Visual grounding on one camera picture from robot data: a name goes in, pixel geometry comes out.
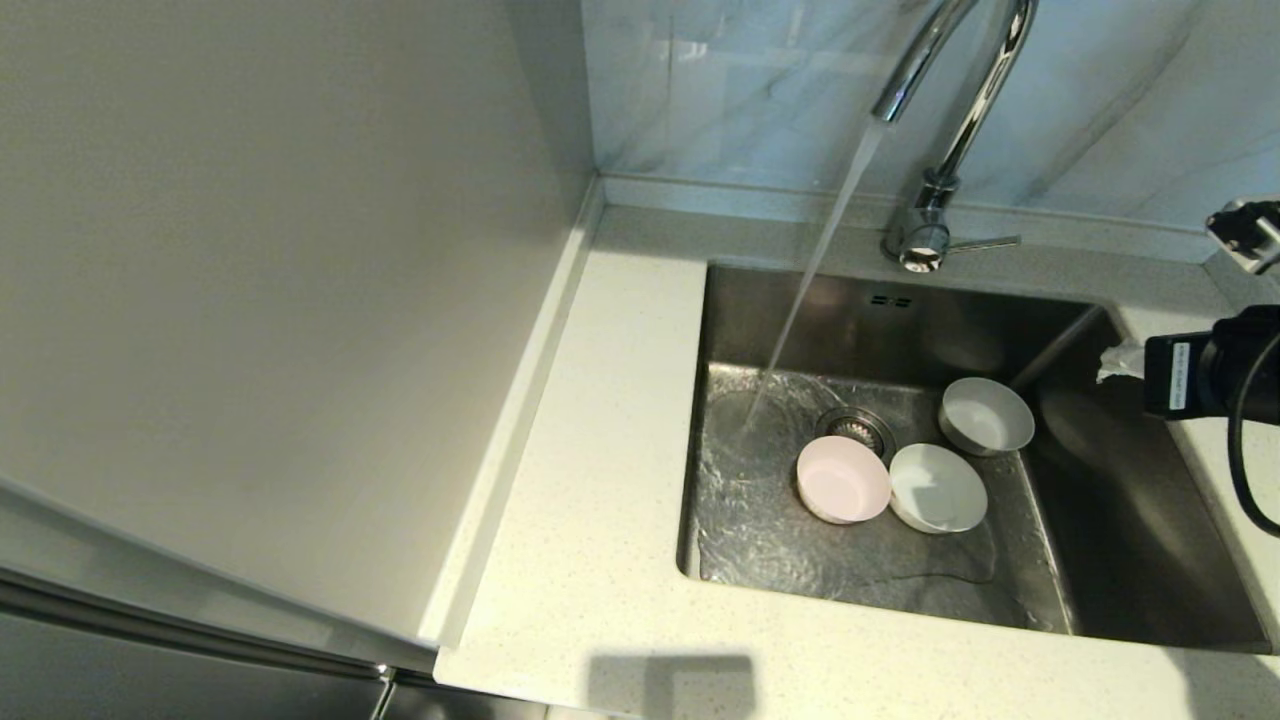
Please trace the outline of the small grey bowl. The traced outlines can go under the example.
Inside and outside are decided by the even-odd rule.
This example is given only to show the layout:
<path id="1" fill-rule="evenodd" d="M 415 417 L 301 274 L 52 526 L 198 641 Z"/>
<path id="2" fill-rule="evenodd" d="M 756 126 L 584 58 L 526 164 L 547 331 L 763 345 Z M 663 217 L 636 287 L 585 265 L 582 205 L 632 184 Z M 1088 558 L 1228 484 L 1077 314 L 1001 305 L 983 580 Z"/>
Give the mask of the small grey bowl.
<path id="1" fill-rule="evenodd" d="M 1007 386 L 979 377 L 950 383 L 937 419 L 951 445 L 978 457 L 1018 452 L 1036 436 L 1028 404 Z"/>

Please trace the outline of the small white bowl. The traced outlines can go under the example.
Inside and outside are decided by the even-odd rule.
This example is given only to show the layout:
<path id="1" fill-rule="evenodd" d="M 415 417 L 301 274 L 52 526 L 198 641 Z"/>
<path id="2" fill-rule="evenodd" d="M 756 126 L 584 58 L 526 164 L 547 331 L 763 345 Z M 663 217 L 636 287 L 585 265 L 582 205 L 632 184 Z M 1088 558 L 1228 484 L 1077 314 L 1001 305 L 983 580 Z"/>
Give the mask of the small white bowl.
<path id="1" fill-rule="evenodd" d="M 890 462 L 890 509 L 914 530 L 932 536 L 973 530 L 986 520 L 989 497 L 977 470 L 938 445 L 900 448 Z"/>

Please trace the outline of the small pink bowl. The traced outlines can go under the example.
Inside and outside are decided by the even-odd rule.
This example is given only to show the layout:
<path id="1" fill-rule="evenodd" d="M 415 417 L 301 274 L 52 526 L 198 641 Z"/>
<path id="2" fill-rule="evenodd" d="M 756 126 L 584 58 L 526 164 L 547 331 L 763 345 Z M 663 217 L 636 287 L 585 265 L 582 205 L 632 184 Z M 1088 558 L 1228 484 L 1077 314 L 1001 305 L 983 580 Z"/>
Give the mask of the small pink bowl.
<path id="1" fill-rule="evenodd" d="M 869 521 L 890 506 L 887 466 L 855 439 L 824 436 L 810 441 L 799 452 L 795 471 L 800 501 L 822 521 Z"/>

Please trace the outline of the stainless steel sink basin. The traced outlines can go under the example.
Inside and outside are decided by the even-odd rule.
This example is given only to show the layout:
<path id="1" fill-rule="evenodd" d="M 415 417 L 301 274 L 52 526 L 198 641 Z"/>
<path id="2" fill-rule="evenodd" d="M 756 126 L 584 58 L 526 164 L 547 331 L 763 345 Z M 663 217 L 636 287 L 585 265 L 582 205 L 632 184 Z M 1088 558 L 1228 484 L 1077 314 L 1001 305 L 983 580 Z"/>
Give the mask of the stainless steel sink basin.
<path id="1" fill-rule="evenodd" d="M 801 275 L 707 274 L 677 564 L 759 591 L 1028 630 L 1271 653 L 1225 528 L 1140 383 L 1094 382 L 1120 336 L 1093 304 L 819 275 L 754 425 L 742 420 Z M 899 448 L 947 447 L 945 387 L 1012 380 L 1036 419 L 1023 450 L 973 457 L 989 510 L 932 536 L 892 511 L 822 521 L 795 462 L 833 407 L 864 407 Z"/>

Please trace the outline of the chrome gooseneck faucet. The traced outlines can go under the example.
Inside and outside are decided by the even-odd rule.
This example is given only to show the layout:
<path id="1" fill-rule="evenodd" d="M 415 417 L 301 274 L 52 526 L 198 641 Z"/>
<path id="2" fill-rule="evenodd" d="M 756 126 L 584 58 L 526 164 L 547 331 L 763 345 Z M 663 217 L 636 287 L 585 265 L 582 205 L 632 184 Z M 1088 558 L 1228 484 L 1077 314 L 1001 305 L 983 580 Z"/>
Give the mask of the chrome gooseneck faucet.
<path id="1" fill-rule="evenodd" d="M 979 0 L 938 0 L 915 31 L 872 105 L 870 114 L 896 124 L 914 99 L 954 32 Z M 948 205 L 961 186 L 960 169 L 992 113 L 1030 36 L 1041 0 L 1000 0 L 986 70 L 965 101 L 964 111 L 945 138 L 940 160 L 922 172 L 914 200 L 899 214 L 895 227 L 881 242 L 882 254 L 904 270 L 937 272 L 952 255 L 947 223 Z"/>

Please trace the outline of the round metal drain strainer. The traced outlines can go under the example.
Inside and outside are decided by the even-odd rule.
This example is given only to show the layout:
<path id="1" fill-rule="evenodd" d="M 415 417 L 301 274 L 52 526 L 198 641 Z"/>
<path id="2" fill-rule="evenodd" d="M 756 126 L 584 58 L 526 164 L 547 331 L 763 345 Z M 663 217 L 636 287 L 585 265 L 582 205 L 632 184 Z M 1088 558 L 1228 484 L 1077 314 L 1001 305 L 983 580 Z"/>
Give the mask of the round metal drain strainer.
<path id="1" fill-rule="evenodd" d="M 897 452 L 899 443 L 890 425 L 874 413 L 855 406 L 833 407 L 815 421 L 817 437 L 844 437 L 870 450 L 884 465 Z"/>

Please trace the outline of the running water stream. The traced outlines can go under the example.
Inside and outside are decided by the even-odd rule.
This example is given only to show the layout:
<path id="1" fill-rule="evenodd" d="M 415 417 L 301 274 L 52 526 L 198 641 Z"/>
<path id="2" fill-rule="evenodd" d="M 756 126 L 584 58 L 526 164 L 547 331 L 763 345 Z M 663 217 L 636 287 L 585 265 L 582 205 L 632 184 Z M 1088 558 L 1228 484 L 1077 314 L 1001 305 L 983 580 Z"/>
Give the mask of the running water stream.
<path id="1" fill-rule="evenodd" d="M 794 324 L 797 320 L 799 313 L 804 305 L 808 291 L 814 281 L 822 263 L 826 259 L 826 254 L 835 238 L 836 231 L 840 228 L 844 215 L 847 211 L 849 204 L 861 182 L 861 178 L 867 173 L 868 167 L 874 159 L 883 137 L 888 132 L 890 123 L 879 119 L 878 117 L 872 117 L 868 127 L 865 128 L 855 152 L 847 165 L 846 176 L 838 192 L 835 196 L 833 205 L 826 217 L 826 220 L 820 228 L 814 249 L 809 256 L 809 260 L 804 268 L 803 277 L 797 286 L 794 300 L 790 305 L 787 316 L 783 320 L 782 328 L 777 336 L 777 340 L 771 350 L 769 360 L 765 369 L 756 378 L 755 393 L 751 397 L 751 402 L 748 407 L 748 413 L 742 420 L 741 432 L 751 428 L 759 413 L 759 407 L 765 396 L 765 387 L 768 379 L 772 377 L 774 369 L 778 366 L 778 361 L 786 346 L 788 343 L 788 337 L 792 332 Z"/>

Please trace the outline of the tall grey refrigerator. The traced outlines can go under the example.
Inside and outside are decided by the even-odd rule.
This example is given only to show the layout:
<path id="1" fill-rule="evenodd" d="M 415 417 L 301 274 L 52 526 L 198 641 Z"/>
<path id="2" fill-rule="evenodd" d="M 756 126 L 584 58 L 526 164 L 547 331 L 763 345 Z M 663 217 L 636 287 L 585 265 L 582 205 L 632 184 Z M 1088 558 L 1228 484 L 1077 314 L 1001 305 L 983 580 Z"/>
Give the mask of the tall grey refrigerator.
<path id="1" fill-rule="evenodd" d="M 0 719 L 369 717 L 602 211 L 582 0 L 0 0 Z"/>

